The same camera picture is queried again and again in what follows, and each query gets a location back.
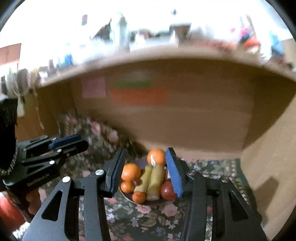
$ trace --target pink sticky note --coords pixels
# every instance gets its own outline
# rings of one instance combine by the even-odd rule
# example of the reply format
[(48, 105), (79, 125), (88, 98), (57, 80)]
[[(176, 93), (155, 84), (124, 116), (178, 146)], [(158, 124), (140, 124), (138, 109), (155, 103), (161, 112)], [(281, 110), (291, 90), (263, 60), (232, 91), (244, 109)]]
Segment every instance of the pink sticky note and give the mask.
[(106, 98), (106, 83), (102, 77), (81, 79), (82, 98)]

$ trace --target metal pin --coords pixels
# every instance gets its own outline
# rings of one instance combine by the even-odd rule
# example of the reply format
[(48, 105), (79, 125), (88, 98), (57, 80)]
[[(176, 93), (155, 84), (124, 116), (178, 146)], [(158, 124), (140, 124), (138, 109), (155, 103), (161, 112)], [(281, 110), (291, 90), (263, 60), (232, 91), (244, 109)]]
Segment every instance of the metal pin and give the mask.
[(221, 179), (221, 181), (224, 182), (224, 183), (228, 183), (228, 182), (230, 181), (229, 178), (226, 177), (226, 176), (222, 176), (220, 179)]
[(188, 171), (188, 174), (189, 174), (190, 176), (194, 176), (195, 174), (197, 174), (197, 171), (194, 170), (194, 169), (190, 169), (190, 170)]
[(67, 183), (71, 180), (71, 178), (69, 176), (63, 177), (62, 181), (63, 183)]
[(102, 169), (96, 170), (96, 171), (95, 171), (95, 174), (96, 174), (97, 176), (103, 175), (103, 174), (104, 174), (104, 170), (102, 170)]

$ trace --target floral tablecloth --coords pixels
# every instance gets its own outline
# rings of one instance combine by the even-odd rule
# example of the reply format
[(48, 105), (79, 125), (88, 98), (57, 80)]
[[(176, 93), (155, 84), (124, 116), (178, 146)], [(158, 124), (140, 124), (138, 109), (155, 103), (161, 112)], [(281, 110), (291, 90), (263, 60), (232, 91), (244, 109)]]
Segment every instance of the floral tablecloth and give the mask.
[[(102, 167), (106, 160), (111, 159), (118, 147), (128, 150), (129, 160), (145, 154), (145, 150), (139, 149), (126, 135), (105, 123), (63, 115), (59, 120), (59, 126), (61, 136), (79, 133), (88, 141), (90, 147), (86, 152), (70, 157), (61, 170), (61, 176), (41, 187), (39, 192), (43, 200), (64, 176), (73, 178), (88, 176), (90, 172)], [(245, 200), (250, 204), (254, 203), (250, 202), (251, 193), (248, 192), (250, 188), (240, 170), (239, 159), (186, 161), (191, 169), (201, 172), (206, 177), (228, 176)], [(80, 197), (79, 240), (81, 241), (85, 240), (83, 208), (83, 197)], [(158, 206), (142, 206), (130, 202), (118, 191), (113, 198), (105, 199), (105, 209), (112, 241), (177, 241), (184, 222), (186, 200), (176, 199)], [(212, 209), (210, 205), (207, 210), (205, 240), (211, 240)]]

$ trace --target orange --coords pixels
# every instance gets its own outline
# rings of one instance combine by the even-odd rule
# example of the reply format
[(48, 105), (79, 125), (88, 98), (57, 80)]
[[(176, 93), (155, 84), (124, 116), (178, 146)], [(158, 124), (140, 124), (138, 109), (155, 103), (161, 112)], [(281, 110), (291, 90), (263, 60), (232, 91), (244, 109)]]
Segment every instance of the orange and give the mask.
[(120, 188), (124, 193), (131, 193), (135, 189), (135, 185), (131, 182), (123, 182), (120, 184)]
[(127, 163), (123, 167), (121, 179), (124, 181), (132, 181), (141, 176), (140, 168), (134, 163)]
[(143, 203), (146, 201), (146, 194), (144, 192), (134, 192), (131, 196), (135, 203)]
[(165, 152), (161, 149), (152, 149), (147, 156), (147, 162), (149, 165), (161, 165), (165, 166)]

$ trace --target red fabric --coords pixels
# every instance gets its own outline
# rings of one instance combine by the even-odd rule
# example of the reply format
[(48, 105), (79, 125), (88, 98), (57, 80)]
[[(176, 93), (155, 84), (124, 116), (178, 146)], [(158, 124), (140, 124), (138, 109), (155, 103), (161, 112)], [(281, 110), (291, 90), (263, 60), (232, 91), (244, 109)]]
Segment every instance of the red fabric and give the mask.
[(25, 222), (17, 207), (6, 197), (0, 198), (0, 217), (10, 231), (18, 229)]

